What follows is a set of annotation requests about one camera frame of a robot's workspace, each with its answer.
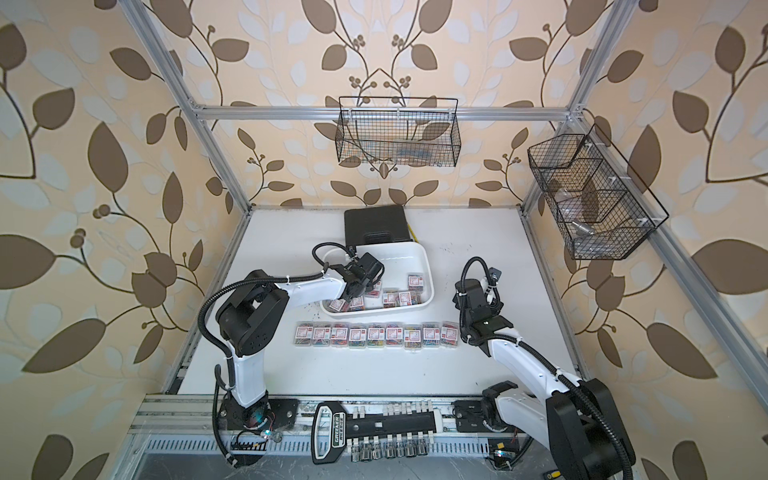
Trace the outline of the white plastic storage tray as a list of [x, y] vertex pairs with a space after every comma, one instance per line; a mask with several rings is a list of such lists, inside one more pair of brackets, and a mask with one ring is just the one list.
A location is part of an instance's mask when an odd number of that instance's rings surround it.
[[[330, 301], [320, 304], [320, 310], [332, 318], [346, 319], [371, 315], [411, 313], [427, 308], [435, 298], [434, 282], [426, 250], [416, 242], [380, 243], [356, 247], [356, 253], [362, 257], [370, 253], [384, 265], [381, 279], [382, 293], [377, 297], [364, 297], [364, 308], [359, 311], [334, 312]], [[383, 305], [385, 292], [401, 292], [409, 289], [410, 275], [420, 275], [423, 288], [419, 292], [420, 300], [413, 305], [387, 307]]]

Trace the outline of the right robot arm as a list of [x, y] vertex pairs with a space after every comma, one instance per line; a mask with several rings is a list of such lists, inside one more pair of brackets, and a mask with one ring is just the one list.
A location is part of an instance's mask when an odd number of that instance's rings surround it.
[[567, 479], [635, 477], [636, 454], [608, 387], [583, 380], [516, 335], [496, 292], [476, 279], [456, 283], [462, 340], [507, 368], [521, 393], [492, 398], [491, 418], [544, 445]]

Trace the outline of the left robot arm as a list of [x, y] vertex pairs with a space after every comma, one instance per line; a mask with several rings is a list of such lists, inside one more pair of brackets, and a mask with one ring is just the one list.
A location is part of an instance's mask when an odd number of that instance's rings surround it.
[[263, 351], [273, 340], [286, 311], [324, 301], [350, 301], [371, 292], [385, 266], [370, 253], [336, 242], [312, 249], [320, 271], [307, 275], [271, 276], [261, 269], [209, 295], [197, 314], [202, 337], [219, 349], [225, 363], [214, 366], [211, 424], [215, 443], [233, 468], [255, 464], [234, 453], [221, 434], [221, 421], [231, 419], [242, 432], [263, 434], [274, 426], [264, 376]]

